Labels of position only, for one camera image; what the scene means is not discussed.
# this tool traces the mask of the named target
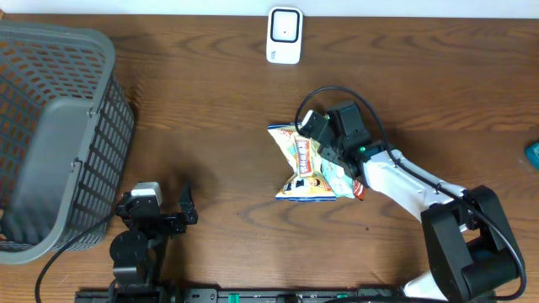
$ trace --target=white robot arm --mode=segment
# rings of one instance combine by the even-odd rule
[[[296,122],[310,97],[330,89],[334,87],[319,88],[308,95],[298,109]],[[355,95],[375,115],[357,93],[348,88],[339,90]],[[376,115],[375,120],[382,128]],[[395,200],[421,222],[430,271],[403,287],[406,296],[468,302],[519,277],[522,283],[515,295],[492,299],[521,295],[526,285],[524,261],[492,190],[485,186],[468,190],[426,172],[391,146],[383,129],[383,141],[372,141],[355,102],[338,104],[325,116],[310,110],[301,129],[298,124],[296,127],[302,136],[320,143],[322,157],[339,164],[366,187]],[[462,232],[467,229],[480,229],[481,235],[465,242]]]

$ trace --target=wooden table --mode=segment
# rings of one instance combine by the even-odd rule
[[[427,171],[496,191],[539,299],[537,140],[539,23],[533,20],[307,18],[296,66],[265,60],[266,18],[8,15],[94,28],[117,52],[116,74],[139,110],[121,191],[158,181],[173,203],[190,181],[200,221],[169,246],[166,278],[222,288],[355,288],[405,283],[428,268],[421,225],[390,199],[275,201],[291,169],[266,126],[292,121],[322,85],[363,93],[390,139]],[[326,93],[314,106],[347,97]],[[367,123],[374,130],[372,119]],[[113,279],[109,244],[61,256],[44,302],[72,302]],[[0,267],[0,301],[34,299],[51,255]],[[499,290],[512,292],[517,283]]]

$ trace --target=snack bag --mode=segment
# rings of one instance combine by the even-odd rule
[[[339,165],[322,159],[317,153],[319,144],[297,134],[293,124],[270,125],[268,132],[294,171],[275,196],[278,200],[335,201],[337,197],[363,200],[363,185],[346,176]]]

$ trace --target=gray basket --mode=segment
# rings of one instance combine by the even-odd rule
[[[34,260],[111,212],[134,131],[114,64],[97,31],[0,21],[0,263]]]

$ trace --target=white device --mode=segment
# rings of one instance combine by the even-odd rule
[[[269,11],[266,59],[271,63],[296,64],[302,53],[303,13],[297,8]]]
[[[161,189],[157,182],[140,182],[132,190],[131,196],[155,196],[157,199],[157,205],[161,205],[163,196],[161,195]]]

